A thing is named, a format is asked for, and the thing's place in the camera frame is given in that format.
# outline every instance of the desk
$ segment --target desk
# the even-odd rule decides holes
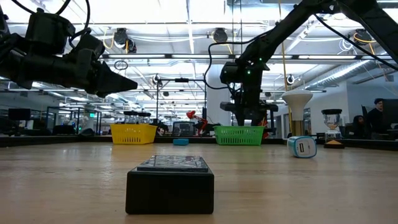
[[[153,154],[202,156],[212,215],[126,215],[126,174]],[[396,223],[398,153],[347,147],[297,159],[286,146],[79,142],[0,150],[2,223]]]

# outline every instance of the blue object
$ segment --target blue object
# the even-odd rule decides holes
[[[189,144],[189,139],[174,139],[173,145],[175,146],[186,146]]]
[[[310,136],[293,136],[287,140],[287,149],[297,158],[312,158],[317,154],[317,144]]]

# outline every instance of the person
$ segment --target person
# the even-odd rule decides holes
[[[366,135],[365,135],[365,120],[363,119],[363,116],[357,115],[354,117],[353,132],[354,132],[353,137],[355,139],[364,139],[366,137]]]
[[[383,99],[374,100],[375,108],[368,113],[368,121],[372,126],[372,139],[382,139],[380,134],[387,134],[387,130],[391,129],[391,125],[384,122],[383,119]]]

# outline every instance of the red object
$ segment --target red object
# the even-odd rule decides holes
[[[207,125],[207,120],[206,120],[206,119],[203,119],[203,118],[201,118],[201,117],[196,116],[196,115],[195,115],[195,112],[196,112],[196,111],[189,111],[189,112],[187,112],[187,117],[188,117],[189,119],[197,119],[197,120],[203,122],[203,125],[198,129],[198,136],[199,136],[199,135],[200,135],[200,131],[202,131],[202,130],[205,129],[205,127],[206,127],[206,125]]]

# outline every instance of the computer monitor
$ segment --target computer monitor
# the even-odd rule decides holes
[[[386,124],[398,124],[398,99],[383,100],[383,120]]]

